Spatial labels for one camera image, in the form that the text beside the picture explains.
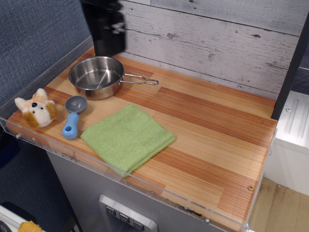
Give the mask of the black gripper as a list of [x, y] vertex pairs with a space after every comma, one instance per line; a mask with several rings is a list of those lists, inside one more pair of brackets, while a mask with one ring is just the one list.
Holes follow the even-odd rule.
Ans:
[[126, 49], [126, 23], [117, 0], [82, 0], [96, 56], [114, 56]]

